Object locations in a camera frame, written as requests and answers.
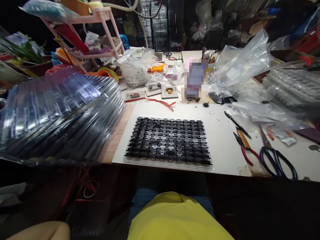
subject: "red cable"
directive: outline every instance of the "red cable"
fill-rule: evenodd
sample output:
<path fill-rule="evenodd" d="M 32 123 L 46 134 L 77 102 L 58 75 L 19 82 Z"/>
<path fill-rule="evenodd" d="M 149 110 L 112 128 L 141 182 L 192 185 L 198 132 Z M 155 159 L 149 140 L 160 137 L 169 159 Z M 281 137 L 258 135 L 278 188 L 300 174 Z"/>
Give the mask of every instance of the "red cable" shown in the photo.
<path fill-rule="evenodd" d="M 171 110 L 174 112 L 173 108 L 171 107 L 173 104 L 175 104 L 176 102 L 173 102 L 171 104 L 167 103 L 167 102 L 164 102 L 164 101 L 161 101 L 161 100 L 157 100 L 157 99 L 151 99 L 151 98 L 146 98 L 146 100 L 149 100 L 149 101 L 156 101 L 156 102 L 159 102 L 159 103 L 162 103 L 164 105 L 166 105 L 167 107 L 171 108 Z"/>

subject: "white board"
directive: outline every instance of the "white board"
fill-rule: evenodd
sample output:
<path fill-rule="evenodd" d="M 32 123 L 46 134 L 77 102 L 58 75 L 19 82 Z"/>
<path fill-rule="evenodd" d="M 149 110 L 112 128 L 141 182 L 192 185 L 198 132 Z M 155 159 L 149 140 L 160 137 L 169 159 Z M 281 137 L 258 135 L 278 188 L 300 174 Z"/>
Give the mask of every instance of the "white board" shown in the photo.
<path fill-rule="evenodd" d="M 208 108 L 200 104 L 176 103 L 172 105 L 174 112 L 167 106 L 157 102 L 139 101 L 135 103 L 127 126 L 120 139 L 112 163 L 127 164 L 124 155 L 138 116 L 197 118 L 203 121 L 208 145 L 211 153 L 214 173 L 251 176 L 247 163 L 242 155 L 241 148 L 236 141 L 228 118 L 223 108 L 217 104 L 210 104 Z"/>

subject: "blue-handled scissors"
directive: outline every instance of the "blue-handled scissors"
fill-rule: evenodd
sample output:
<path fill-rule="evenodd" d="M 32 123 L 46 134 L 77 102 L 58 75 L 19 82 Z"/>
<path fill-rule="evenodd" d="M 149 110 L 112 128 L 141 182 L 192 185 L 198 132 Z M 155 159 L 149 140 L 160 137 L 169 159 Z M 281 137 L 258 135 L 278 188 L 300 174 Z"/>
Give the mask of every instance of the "blue-handled scissors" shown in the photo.
<path fill-rule="evenodd" d="M 280 163 L 280 159 L 283 160 L 285 162 L 285 164 L 290 168 L 291 172 L 292 172 L 292 180 L 298 180 L 298 174 L 296 169 L 293 167 L 293 165 L 289 162 L 288 159 L 285 158 L 285 156 L 283 156 L 278 150 L 273 149 L 273 147 L 271 146 L 269 140 L 267 139 L 267 136 L 264 134 L 261 126 L 260 127 L 260 131 L 261 131 L 261 136 L 262 136 L 262 141 L 263 141 L 263 147 L 261 148 L 260 151 L 260 159 L 261 159 L 261 163 L 264 166 L 264 168 L 267 170 L 267 172 L 275 177 L 275 178 L 282 178 L 282 179 L 289 179 L 282 167 L 281 167 L 281 163 Z M 269 159 L 269 161 L 271 162 L 274 170 L 276 171 L 276 174 L 274 174 L 269 167 L 266 165 L 266 162 L 264 161 L 264 155 L 267 156 L 267 158 Z"/>

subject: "plastic wrap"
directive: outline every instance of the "plastic wrap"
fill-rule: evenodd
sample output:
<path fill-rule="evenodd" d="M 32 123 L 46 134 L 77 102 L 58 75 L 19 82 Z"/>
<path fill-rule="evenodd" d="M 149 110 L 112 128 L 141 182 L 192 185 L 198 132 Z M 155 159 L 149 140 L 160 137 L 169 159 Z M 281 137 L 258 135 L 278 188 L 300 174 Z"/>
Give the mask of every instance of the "plastic wrap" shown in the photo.
<path fill-rule="evenodd" d="M 157 85 L 158 83 L 161 84 L 160 87 L 172 87 L 171 82 L 163 74 L 160 74 L 158 72 L 154 72 L 153 74 L 151 74 L 151 78 L 146 83 L 146 86 L 149 87 Z"/>
<path fill-rule="evenodd" d="M 287 50 L 290 49 L 290 35 L 279 37 L 269 45 L 269 50 Z"/>
<path fill-rule="evenodd" d="M 233 96 L 250 78 L 270 68 L 273 57 L 267 50 L 267 41 L 268 34 L 261 29 L 230 61 L 225 57 L 224 51 L 230 49 L 226 46 L 215 65 L 216 72 L 209 75 L 210 89 L 221 97 Z"/>
<path fill-rule="evenodd" d="M 171 81 L 179 80 L 184 74 L 184 63 L 176 63 L 164 75 Z"/>
<path fill-rule="evenodd" d="M 14 86 L 8 94 L 1 142 L 20 138 L 101 96 L 102 93 L 74 69 L 60 70 Z"/>
<path fill-rule="evenodd" d="M 273 86 L 265 88 L 261 84 L 254 82 L 246 83 L 238 91 L 238 101 L 248 101 L 253 103 L 262 103 L 263 101 L 270 101 L 274 98 L 276 90 Z"/>
<path fill-rule="evenodd" d="M 282 69 L 274 66 L 263 79 L 265 87 L 275 90 L 273 101 L 291 111 L 306 113 L 309 118 L 320 117 L 319 75 L 304 69 Z"/>
<path fill-rule="evenodd" d="M 78 16 L 77 13 L 71 11 L 61 3 L 48 0 L 29 0 L 23 7 L 19 8 L 31 15 L 44 17 L 52 22 L 67 22 L 68 19 Z"/>
<path fill-rule="evenodd" d="M 132 89 L 147 83 L 150 79 L 148 69 L 157 62 L 154 50 L 147 52 L 146 49 L 128 49 L 120 59 L 114 61 L 120 66 L 122 76 Z"/>
<path fill-rule="evenodd" d="M 282 130 L 298 130 L 307 127 L 302 124 L 303 115 L 282 109 L 273 103 L 233 102 L 228 106 L 232 115 L 257 123 L 273 123 Z"/>
<path fill-rule="evenodd" d="M 192 40 L 201 41 L 205 38 L 209 30 L 223 29 L 221 22 L 222 11 L 217 10 L 214 18 L 211 14 L 211 0 L 202 0 L 196 3 L 196 14 L 198 16 L 199 27 L 193 34 Z"/>
<path fill-rule="evenodd" d="M 113 78 L 84 76 L 84 80 L 109 98 L 97 98 L 21 138 L 8 140 L 1 158 L 27 165 L 97 164 L 125 104 Z"/>

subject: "black electronic component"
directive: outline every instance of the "black electronic component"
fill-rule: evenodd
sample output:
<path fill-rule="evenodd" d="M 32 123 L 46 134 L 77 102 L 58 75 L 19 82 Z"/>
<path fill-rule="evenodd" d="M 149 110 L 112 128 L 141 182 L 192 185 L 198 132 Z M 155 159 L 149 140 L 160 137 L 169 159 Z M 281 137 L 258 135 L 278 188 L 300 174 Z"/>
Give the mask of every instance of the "black electronic component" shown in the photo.
<path fill-rule="evenodd" d="M 138 117 L 125 156 L 212 165 L 201 120 Z"/>

